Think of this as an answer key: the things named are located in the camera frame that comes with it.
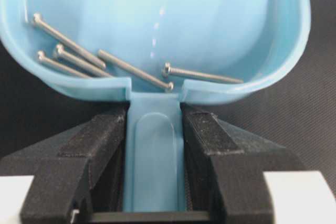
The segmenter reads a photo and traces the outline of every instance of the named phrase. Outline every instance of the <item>dark background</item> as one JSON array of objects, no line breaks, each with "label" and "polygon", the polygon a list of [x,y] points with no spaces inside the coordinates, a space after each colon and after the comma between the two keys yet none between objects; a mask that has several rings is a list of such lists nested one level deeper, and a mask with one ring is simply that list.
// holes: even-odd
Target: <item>dark background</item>
[{"label": "dark background", "polygon": [[[312,26],[299,63],[273,86],[233,104],[203,107],[284,145],[336,193],[336,0],[311,0]],[[115,104],[52,90],[0,44],[0,157],[85,122]]]}]

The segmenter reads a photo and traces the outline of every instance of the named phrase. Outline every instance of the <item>long screw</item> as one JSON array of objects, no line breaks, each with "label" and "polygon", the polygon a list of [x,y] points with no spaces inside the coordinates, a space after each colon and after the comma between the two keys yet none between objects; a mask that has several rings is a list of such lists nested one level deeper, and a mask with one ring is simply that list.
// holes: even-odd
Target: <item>long screw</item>
[{"label": "long screw", "polygon": [[132,73],[138,77],[140,77],[141,79],[148,81],[152,84],[154,84],[155,86],[164,89],[166,92],[171,92],[174,89],[174,83],[169,82],[169,83],[165,83],[161,80],[159,80],[158,78],[122,61],[121,59],[118,59],[116,56],[109,54],[108,52],[105,52],[104,50],[99,50],[98,51],[98,55],[106,60],[109,61],[115,65],[117,65],[119,68]]},{"label": "long screw", "polygon": [[172,68],[170,63],[168,62],[166,62],[166,64],[164,65],[164,68],[162,70],[162,75],[163,77],[172,75],[172,76],[188,77],[192,79],[205,80],[205,81],[243,83],[243,80],[235,79],[235,78],[231,78],[227,76],[218,76],[216,74],[201,73],[201,72],[185,70],[181,68]]},{"label": "long screw", "polygon": [[90,61],[91,63],[95,64],[97,67],[99,67],[101,69],[106,68],[105,62],[100,60],[97,56],[93,55],[92,53],[90,53],[86,49],[82,48],[80,45],[76,44],[71,39],[64,36],[62,33],[57,31],[56,29],[52,28],[49,24],[47,24],[43,20],[42,15],[40,13],[35,13],[33,15],[33,24],[35,26],[41,28],[45,32],[49,33],[50,35],[52,35],[54,38],[56,38],[57,40],[62,42],[67,47],[71,48],[73,51],[75,51],[76,53],[81,55],[83,58],[85,58],[88,61]]},{"label": "long screw", "polygon": [[57,70],[60,70],[64,73],[68,73],[72,76],[77,76],[77,77],[82,77],[82,78],[91,78],[90,76],[84,74],[84,73],[81,73],[75,69],[72,69],[72,68],[69,68],[68,66],[66,65],[63,65],[57,61],[54,61],[52,59],[49,59],[45,52],[44,51],[39,51],[37,52],[37,59],[40,63],[44,64],[44,65],[47,65],[47,66],[50,66],[50,67],[53,67]]},{"label": "long screw", "polygon": [[71,63],[75,64],[76,66],[87,70],[88,72],[94,74],[95,76],[99,77],[112,77],[109,73],[106,73],[105,71],[101,70],[100,68],[97,68],[96,66],[86,62],[85,60],[82,60],[73,54],[67,52],[64,50],[64,46],[62,44],[57,44],[55,47],[55,50],[53,52],[54,58],[62,58],[67,61],[70,61]]}]

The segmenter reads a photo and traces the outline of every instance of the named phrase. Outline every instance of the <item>screw head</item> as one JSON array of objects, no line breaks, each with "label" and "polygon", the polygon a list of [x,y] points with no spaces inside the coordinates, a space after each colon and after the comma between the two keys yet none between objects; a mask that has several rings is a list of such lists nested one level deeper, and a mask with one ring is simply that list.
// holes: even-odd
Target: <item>screw head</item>
[{"label": "screw head", "polygon": [[33,15],[33,25],[38,25],[41,20],[43,20],[41,13],[35,13]]},{"label": "screw head", "polygon": [[52,53],[52,56],[57,59],[62,54],[63,50],[64,46],[62,44],[57,44]]},{"label": "screw head", "polygon": [[46,58],[46,54],[44,51],[40,50],[37,52],[37,59],[39,61],[43,61]]},{"label": "screw head", "polygon": [[168,88],[166,88],[166,92],[172,92],[172,90],[174,89],[174,83],[171,81],[168,83]]},{"label": "screw head", "polygon": [[162,76],[163,77],[168,77],[168,75],[170,74],[170,69],[171,69],[170,63],[166,62],[164,64],[163,69],[162,69]]}]

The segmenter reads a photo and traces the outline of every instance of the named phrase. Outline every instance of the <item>tray lip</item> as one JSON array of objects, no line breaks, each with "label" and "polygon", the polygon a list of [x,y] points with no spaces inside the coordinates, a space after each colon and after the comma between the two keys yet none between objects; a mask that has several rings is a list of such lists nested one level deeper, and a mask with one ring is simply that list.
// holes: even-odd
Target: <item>tray lip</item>
[{"label": "tray lip", "polygon": [[[179,94],[179,100],[181,102],[194,101],[194,99],[191,98],[189,95],[190,91],[213,92],[217,94],[234,95],[246,94],[266,88],[281,80],[299,61],[308,41],[311,26],[310,0],[298,0],[298,2],[300,4],[300,30],[296,38],[295,45],[291,49],[291,52],[277,70],[265,77],[262,77],[261,79],[242,84],[222,84],[198,80],[185,80],[183,82],[181,91],[179,93],[176,93]],[[4,3],[4,0],[0,0],[0,10],[3,8]],[[47,68],[41,67],[31,58],[25,57],[25,53],[15,46],[15,43],[13,42],[13,39],[8,32],[9,29],[6,27],[3,19],[3,13],[0,12],[0,40],[3,42],[4,47],[22,67],[24,67],[30,73],[36,75],[38,78],[42,79],[42,81],[51,83],[48,80],[53,80],[53,85],[60,85],[69,88],[125,88],[130,93],[137,93],[136,91],[132,91],[130,77],[114,77],[113,79],[109,78],[110,80],[108,82],[106,81],[107,78],[98,78],[94,80],[80,79],[76,77],[66,76],[61,73],[53,72]]]}]

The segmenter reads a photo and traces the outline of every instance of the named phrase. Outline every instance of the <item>white surface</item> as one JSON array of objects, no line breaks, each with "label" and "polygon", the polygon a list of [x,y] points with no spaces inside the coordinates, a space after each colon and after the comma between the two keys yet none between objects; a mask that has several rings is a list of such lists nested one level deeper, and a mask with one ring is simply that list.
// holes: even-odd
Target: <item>white surface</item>
[{"label": "white surface", "polygon": [[264,172],[274,224],[335,224],[336,200],[320,172]]},{"label": "white surface", "polygon": [[20,211],[34,176],[0,176],[0,224],[20,224]]}]

